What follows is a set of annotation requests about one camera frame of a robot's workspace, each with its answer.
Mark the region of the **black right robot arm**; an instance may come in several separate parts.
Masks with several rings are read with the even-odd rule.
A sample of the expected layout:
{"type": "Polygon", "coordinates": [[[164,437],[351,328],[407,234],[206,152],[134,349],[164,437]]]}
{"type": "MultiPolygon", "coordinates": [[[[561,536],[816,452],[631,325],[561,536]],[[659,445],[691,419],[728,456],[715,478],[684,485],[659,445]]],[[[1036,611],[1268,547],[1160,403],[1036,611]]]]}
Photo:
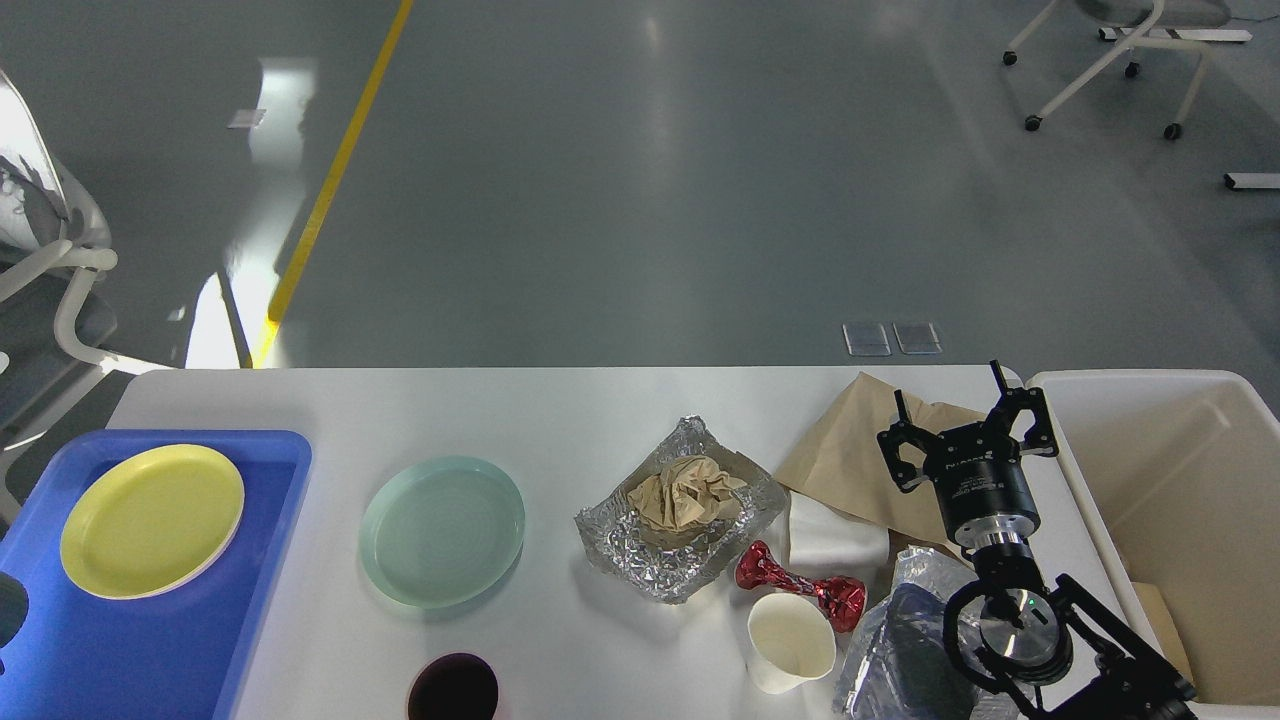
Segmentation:
{"type": "Polygon", "coordinates": [[[896,389],[896,420],[877,436],[893,483],[932,487],[946,537],[975,570],[945,605],[950,662],[1028,719],[1193,717],[1196,688],[1157,650],[1070,575],[1046,584],[1021,460],[1055,457],[1059,443],[1043,392],[989,366],[998,400],[983,420],[928,430],[896,389]]]}

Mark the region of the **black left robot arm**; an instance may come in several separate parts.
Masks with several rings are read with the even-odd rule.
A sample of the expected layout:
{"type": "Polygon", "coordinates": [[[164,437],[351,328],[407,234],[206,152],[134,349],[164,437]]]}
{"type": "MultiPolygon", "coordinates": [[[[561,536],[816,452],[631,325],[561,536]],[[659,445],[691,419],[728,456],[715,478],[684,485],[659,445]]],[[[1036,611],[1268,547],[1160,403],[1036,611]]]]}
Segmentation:
{"type": "Polygon", "coordinates": [[[15,639],[28,618],[29,594],[22,582],[1,571],[0,596],[0,647],[5,648],[15,639]]]}

